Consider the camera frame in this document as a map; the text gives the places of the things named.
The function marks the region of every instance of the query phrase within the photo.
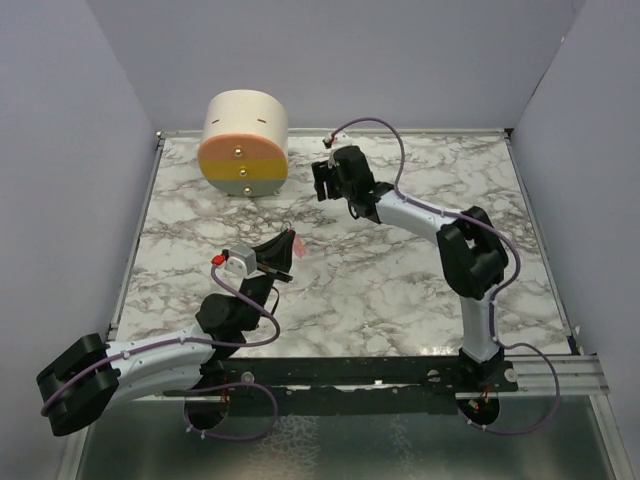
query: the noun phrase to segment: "gray floor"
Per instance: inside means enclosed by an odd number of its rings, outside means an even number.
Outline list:
[[[531,425],[551,399],[503,400],[497,425]],[[83,480],[613,479],[587,397],[565,397],[554,421],[522,437],[478,432],[458,416],[284,417],[250,444],[185,433],[180,401],[138,401],[89,433]],[[261,419],[234,418],[249,433]]]

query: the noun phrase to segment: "marble tabletop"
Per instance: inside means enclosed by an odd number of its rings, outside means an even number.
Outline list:
[[[399,155],[395,139],[351,136],[367,155],[376,179],[393,181]],[[404,140],[404,191],[452,208],[481,206],[520,247],[522,274],[497,300],[502,340],[567,353],[558,308],[502,136],[411,134]],[[209,185],[196,160],[199,141],[165,142],[117,340],[138,340],[192,324],[202,299],[220,291],[210,277],[213,255],[237,242],[258,245],[288,221],[301,235],[307,254],[294,258],[293,282],[279,285],[276,317],[282,335],[268,346],[241,349],[236,356],[457,352],[460,304],[443,278],[437,248],[400,229],[353,220],[344,201],[317,202],[311,163],[327,158],[320,135],[289,138],[287,182],[280,195],[258,199],[229,197]],[[229,275],[226,280],[239,284]],[[272,328],[263,320],[246,336],[265,338]]]

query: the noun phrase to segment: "gray wall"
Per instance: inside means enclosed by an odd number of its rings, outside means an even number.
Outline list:
[[[584,0],[88,0],[158,129],[233,88],[293,126],[513,127]]]
[[[155,149],[82,0],[3,2],[0,20],[0,478],[53,478],[41,368],[105,331]]]
[[[640,2],[588,0],[514,134],[580,340],[640,474]]]

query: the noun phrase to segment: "purple cable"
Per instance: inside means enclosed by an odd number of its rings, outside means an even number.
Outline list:
[[[184,420],[185,422],[187,422],[187,425],[188,425],[187,432],[194,431],[200,434],[203,439],[204,437],[208,437],[208,438],[215,438],[217,440],[227,440],[230,442],[251,442],[253,440],[258,440],[266,436],[271,431],[271,429],[273,429],[273,426],[276,424],[276,421],[278,420],[278,402],[276,401],[276,397],[273,396],[273,393],[271,393],[271,391],[264,385],[260,385],[259,383],[236,382],[236,383],[227,383],[225,385],[217,385],[215,387],[195,388],[195,389],[189,390],[189,393],[215,392],[216,390],[227,390],[229,388],[236,388],[236,387],[257,388],[258,390],[261,390],[267,395],[267,397],[271,401],[271,406],[273,407],[273,415],[271,417],[271,421],[269,422],[269,425],[267,425],[262,431],[258,433],[255,433],[253,435],[239,436],[239,437],[224,435],[222,433],[213,433],[213,432],[209,432],[208,430],[199,430],[196,427],[194,427],[193,424],[191,423],[191,419],[189,418],[189,414],[187,413],[187,407],[185,405]]]
[[[496,435],[524,435],[527,433],[532,433],[536,430],[538,430],[539,428],[542,428],[543,426],[545,426],[547,423],[549,423],[551,421],[551,419],[553,418],[553,416],[555,415],[556,411],[558,410],[558,406],[560,405],[560,380],[558,379],[558,374],[556,372],[555,367],[553,366],[553,364],[551,363],[551,360],[549,360],[549,358],[542,353],[542,351],[536,347],[534,347],[533,345],[529,344],[529,343],[524,343],[524,342],[519,342],[519,343],[514,343],[513,345],[505,345],[504,343],[502,343],[498,337],[497,337],[497,332],[496,332],[496,320],[495,320],[495,299],[496,296],[498,295],[498,293],[500,293],[502,290],[504,290],[505,288],[507,288],[509,285],[511,285],[513,282],[516,281],[516,279],[518,278],[518,275],[520,275],[520,272],[522,270],[522,261],[520,259],[520,255],[518,254],[518,250],[516,248],[515,243],[510,240],[509,238],[507,238],[502,232],[500,232],[499,230],[497,230],[496,228],[487,225],[486,223],[483,223],[479,220],[476,220],[475,218],[471,218],[468,217],[466,215],[463,215],[461,213],[457,213],[457,212],[451,212],[451,211],[441,211],[439,209],[433,208],[427,204],[422,203],[421,201],[411,198],[407,195],[405,195],[404,193],[402,193],[402,191],[400,190],[400,179],[402,178],[402,173],[404,171],[404,165],[405,165],[405,159],[406,159],[406,154],[405,154],[405,148],[404,148],[404,142],[402,141],[402,137],[400,136],[400,133],[393,127],[393,125],[391,125],[390,123],[380,119],[380,118],[376,118],[376,117],[361,117],[361,118],[356,118],[355,120],[351,120],[350,122],[345,123],[344,125],[336,128],[333,132],[331,132],[331,139],[335,139],[335,136],[340,133],[342,130],[344,130],[345,128],[350,127],[351,125],[354,125],[356,123],[361,123],[361,122],[375,122],[375,123],[379,123],[384,125],[385,127],[387,127],[391,133],[393,133],[393,135],[396,137],[396,139],[398,140],[398,145],[400,146],[400,168],[398,169],[398,174],[396,175],[396,179],[393,183],[393,189],[396,192],[396,195],[398,195],[398,197],[400,197],[400,199],[402,199],[403,201],[416,206],[418,208],[421,208],[423,210],[426,210],[429,213],[432,214],[436,214],[436,215],[443,215],[445,217],[449,217],[449,218],[455,218],[455,219],[461,219],[464,220],[466,222],[472,223],[474,225],[477,225],[483,229],[485,229],[486,231],[494,234],[495,236],[497,236],[508,248],[509,250],[511,250],[511,253],[513,254],[513,258],[515,261],[515,269],[513,272],[513,275],[511,275],[511,277],[509,277],[507,280],[505,280],[503,283],[501,283],[497,288],[495,288],[493,290],[493,292],[491,293],[491,295],[489,296],[489,332],[491,333],[491,336],[494,338],[494,341],[498,344],[498,346],[504,348],[505,350],[513,350],[515,348],[518,347],[526,347],[530,350],[533,350],[534,352],[536,352],[537,355],[539,355],[544,361],[545,363],[549,366],[549,370],[551,371],[551,375],[553,376],[553,382],[555,384],[555,401],[553,406],[551,407],[550,412],[547,414],[547,416],[545,418],[543,418],[540,422],[536,423],[535,425],[533,425],[532,427],[526,428],[526,429],[522,429],[522,430],[514,430],[514,431],[502,431],[502,430],[494,430],[491,428],[487,428],[486,426],[483,425],[479,425],[477,423],[471,422],[470,424],[473,425],[476,428],[479,428],[481,430],[484,430],[486,432],[489,433],[494,433]]]
[[[103,358],[102,360],[98,360],[97,362],[95,362],[92,365],[89,365],[87,368],[85,368],[84,370],[78,372],[77,374],[75,374],[73,377],[71,377],[71,379],[69,379],[68,382],[66,382],[64,385],[62,385],[60,388],[58,388],[58,390],[56,390],[48,399],[46,402],[44,402],[44,404],[42,405],[42,408],[40,409],[40,415],[42,415],[43,417],[47,416],[47,413],[49,412],[49,409],[51,408],[51,406],[57,402],[60,397],[62,397],[62,395],[64,395],[64,393],[69,390],[72,386],[74,386],[76,383],[78,383],[80,380],[82,380],[84,377],[86,377],[87,375],[89,375],[90,373],[95,372],[96,370],[98,370],[99,368],[115,361],[115,360],[120,360],[122,358],[125,357],[125,355],[136,355],[138,353],[143,353],[149,350],[153,350],[155,348],[160,348],[160,347],[166,347],[167,345],[173,345],[176,343],[181,343],[181,341],[184,341],[184,343],[199,343],[199,344],[204,344],[204,345],[211,345],[212,347],[232,347],[232,348],[249,348],[249,347],[261,347],[264,345],[267,345],[269,343],[272,343],[274,341],[276,341],[276,339],[280,336],[280,324],[278,323],[278,320],[276,320],[276,317],[273,316],[273,314],[271,312],[269,312],[267,309],[265,309],[262,305],[254,302],[253,300],[251,300],[249,297],[247,297],[246,295],[243,295],[242,293],[240,293],[238,290],[234,289],[232,286],[226,284],[225,282],[223,282],[222,280],[220,280],[220,278],[217,276],[216,274],[216,269],[218,267],[216,265],[214,265],[211,268],[211,277],[213,278],[213,280],[220,286],[222,287],[224,290],[226,290],[227,292],[231,293],[232,295],[235,295],[236,297],[238,297],[240,300],[242,300],[243,302],[249,304],[250,306],[252,306],[253,308],[255,308],[256,310],[258,310],[263,316],[267,317],[269,320],[271,320],[271,323],[273,323],[273,326],[276,329],[276,332],[269,338],[267,338],[266,340],[260,340],[257,342],[249,342],[249,343],[232,343],[232,342],[220,342],[217,340],[205,340],[203,338],[195,338],[195,337],[187,337],[184,340],[181,340],[180,338],[172,338],[169,340],[161,340],[155,343],[150,343],[149,345],[143,345],[141,347],[136,347],[136,348],[132,348],[130,350],[127,350],[126,352],[120,352],[120,353],[116,353],[114,355],[111,355],[109,357]]]

